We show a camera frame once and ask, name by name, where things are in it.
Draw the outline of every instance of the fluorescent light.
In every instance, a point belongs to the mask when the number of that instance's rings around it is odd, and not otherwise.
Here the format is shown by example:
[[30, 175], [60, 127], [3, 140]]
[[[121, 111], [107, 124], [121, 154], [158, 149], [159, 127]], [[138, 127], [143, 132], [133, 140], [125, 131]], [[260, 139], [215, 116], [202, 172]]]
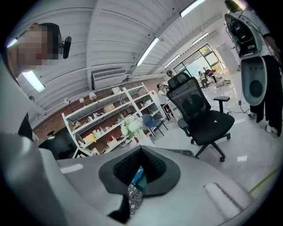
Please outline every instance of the fluorescent light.
[[176, 60], [179, 56], [180, 56], [179, 54], [178, 54], [177, 56], [175, 56], [175, 57], [173, 58], [173, 60], [171, 60], [168, 64], [165, 65], [164, 68], [167, 68], [167, 67], [169, 66], [169, 64], [171, 64], [171, 63], [172, 63], [174, 60]]
[[149, 47], [147, 48], [147, 50], [145, 51], [145, 53], [142, 55], [142, 57], [140, 58], [140, 60], [137, 63], [137, 67], [140, 66], [142, 64], [142, 62], [144, 61], [144, 59], [146, 58], [146, 56], [149, 54], [149, 52], [152, 50], [152, 48], [156, 45], [156, 43], [159, 41], [158, 38], [154, 38], [154, 40], [151, 42], [151, 44], [149, 45]]
[[39, 79], [35, 76], [35, 74], [30, 72], [23, 72], [23, 76], [26, 78], [26, 80], [33, 86], [33, 88], [36, 89], [37, 92], [42, 92], [45, 90], [44, 85], [41, 84]]
[[9, 48], [10, 46], [14, 45], [17, 42], [17, 39], [13, 39], [12, 41], [10, 41], [10, 43], [7, 45], [7, 48]]
[[205, 0], [196, 0], [194, 1], [192, 4], [188, 5], [186, 8], [184, 8], [181, 12], [180, 12], [180, 16], [184, 17], [185, 15], [187, 15], [190, 11], [192, 11], [194, 8], [196, 8], [197, 6], [199, 6], [201, 3], [203, 3]]
[[208, 32], [206, 32], [204, 35], [202, 35], [201, 37], [199, 37], [197, 40], [195, 40], [192, 45], [194, 45], [195, 43], [197, 43], [199, 40], [203, 39], [204, 37], [206, 37], [208, 35]]

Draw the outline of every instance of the white flowers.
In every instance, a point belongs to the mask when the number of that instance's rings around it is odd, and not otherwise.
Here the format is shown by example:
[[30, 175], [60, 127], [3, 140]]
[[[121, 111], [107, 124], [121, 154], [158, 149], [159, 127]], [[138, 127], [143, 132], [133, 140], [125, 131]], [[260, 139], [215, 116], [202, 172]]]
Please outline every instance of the white flowers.
[[128, 135], [128, 130], [127, 130], [127, 128], [126, 128], [124, 125], [122, 125], [122, 127], [121, 127], [121, 132], [122, 132], [122, 134], [123, 134], [124, 136], [127, 136], [127, 135]]
[[121, 132], [124, 136], [137, 137], [140, 131], [142, 131], [142, 124], [132, 116], [126, 118], [121, 126]]

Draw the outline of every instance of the chair armrest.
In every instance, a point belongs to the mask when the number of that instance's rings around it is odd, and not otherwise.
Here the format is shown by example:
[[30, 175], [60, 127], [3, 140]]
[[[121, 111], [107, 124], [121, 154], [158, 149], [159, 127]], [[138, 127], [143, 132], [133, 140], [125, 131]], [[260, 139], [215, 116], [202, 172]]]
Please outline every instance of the chair armrest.
[[187, 136], [191, 136], [190, 134], [189, 134], [189, 132], [188, 132], [188, 128], [189, 128], [189, 125], [186, 123], [186, 121], [183, 119], [183, 118], [181, 118], [181, 119], [179, 119], [178, 120], [178, 126], [181, 128], [181, 129], [183, 129], [184, 130], [184, 132], [185, 132], [185, 134], [187, 135]]
[[186, 121], [181, 118], [178, 120], [178, 126], [181, 128], [181, 129], [186, 129], [189, 127], [189, 125], [186, 123]]
[[229, 101], [230, 100], [230, 97], [227, 97], [227, 96], [218, 96], [218, 97], [214, 97], [213, 100], [215, 101]]
[[227, 97], [227, 96], [218, 96], [218, 97], [214, 97], [213, 100], [219, 101], [220, 112], [223, 112], [223, 101], [225, 101], [225, 102], [229, 101], [229, 100], [230, 100], [230, 97]]

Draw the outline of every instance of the white shelving unit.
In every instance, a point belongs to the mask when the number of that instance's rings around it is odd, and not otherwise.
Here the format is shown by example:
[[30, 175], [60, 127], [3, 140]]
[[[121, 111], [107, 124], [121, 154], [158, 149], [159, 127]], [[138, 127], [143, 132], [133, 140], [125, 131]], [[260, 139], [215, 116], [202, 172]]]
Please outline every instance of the white shelving unit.
[[[138, 92], [142, 89], [145, 88], [146, 90], [146, 94], [139, 96], [135, 99], [132, 98], [133, 95], [138, 94]], [[147, 106], [142, 107], [141, 109], [138, 108], [136, 102], [142, 101], [142, 100], [151, 100], [151, 103], [148, 104]], [[88, 123], [85, 123], [84, 125], [80, 126], [79, 128], [76, 128], [75, 130], [71, 131], [70, 128], [70, 123], [76, 123], [77, 121], [87, 117], [87, 116], [93, 116], [93, 113], [95, 113], [96, 111], [110, 105], [113, 104], [115, 102], [119, 102], [120, 105], [116, 108], [114, 108], [113, 110], [104, 113], [103, 115], [89, 121]], [[127, 109], [129, 106], [133, 106], [136, 110], [136, 112], [134, 114], [139, 114], [139, 116], [142, 116], [142, 112], [144, 109], [148, 108], [151, 116], [155, 116], [156, 114], [160, 114], [158, 107], [156, 106], [155, 108], [153, 107], [153, 110], [150, 110], [149, 107], [154, 106], [153, 104], [155, 104], [155, 102], [153, 101], [153, 98], [151, 96], [151, 93], [146, 89], [146, 87], [144, 86], [144, 84], [142, 83], [141, 86], [138, 87], [134, 87], [131, 89], [126, 89], [123, 88], [122, 92], [119, 92], [117, 94], [114, 95], [110, 95], [106, 98], [103, 98], [101, 100], [98, 100], [94, 103], [91, 103], [87, 106], [82, 107], [81, 109], [65, 116], [64, 113], [62, 113], [62, 117], [64, 120], [64, 123], [70, 133], [70, 136], [72, 137], [74, 143], [77, 146], [76, 152], [73, 156], [73, 158], [80, 158], [80, 157], [85, 157], [85, 156], [92, 156], [94, 154], [99, 154], [98, 151], [94, 151], [93, 150], [89, 150], [88, 146], [90, 146], [91, 144], [93, 144], [94, 142], [89, 142], [89, 143], [84, 143], [83, 145], [80, 145], [77, 140], [76, 140], [76, 136], [82, 134], [83, 132], [91, 129], [92, 127], [98, 125], [99, 123], [105, 121], [107, 118], [119, 113], [120, 111]], [[121, 126], [123, 123], [123, 121], [112, 125], [110, 127], [110, 129], [108, 129], [106, 132], [104, 132], [100, 137], [96, 138], [96, 141], [99, 140], [100, 138], [102, 138], [103, 136], [105, 136], [106, 134], [108, 134], [109, 132], [111, 132], [112, 130], [116, 129], [117, 127]], [[113, 149], [115, 149], [118, 145], [120, 145], [121, 143], [123, 143], [127, 138], [124, 138], [120, 141], [118, 141], [114, 146], [112, 147], [107, 147], [107, 144], [105, 144], [105, 153], [108, 153], [110, 151], [112, 151]]]

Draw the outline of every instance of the black office chair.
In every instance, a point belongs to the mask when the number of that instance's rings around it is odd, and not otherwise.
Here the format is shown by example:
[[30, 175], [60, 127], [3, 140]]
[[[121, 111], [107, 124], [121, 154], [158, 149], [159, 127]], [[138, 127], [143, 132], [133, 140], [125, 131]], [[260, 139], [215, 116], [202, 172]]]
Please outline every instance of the black office chair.
[[234, 118], [223, 113], [223, 101], [227, 102], [230, 97], [219, 96], [214, 100], [219, 101], [219, 111], [211, 110], [211, 106], [206, 100], [195, 77], [189, 77], [185, 73], [179, 73], [168, 81], [170, 90], [167, 97], [176, 105], [183, 118], [178, 120], [178, 125], [187, 136], [193, 139], [191, 143], [203, 145], [195, 155], [197, 158], [209, 144], [222, 156], [221, 162], [225, 161], [225, 155], [215, 143], [216, 140], [227, 137], [227, 133], [234, 124]]

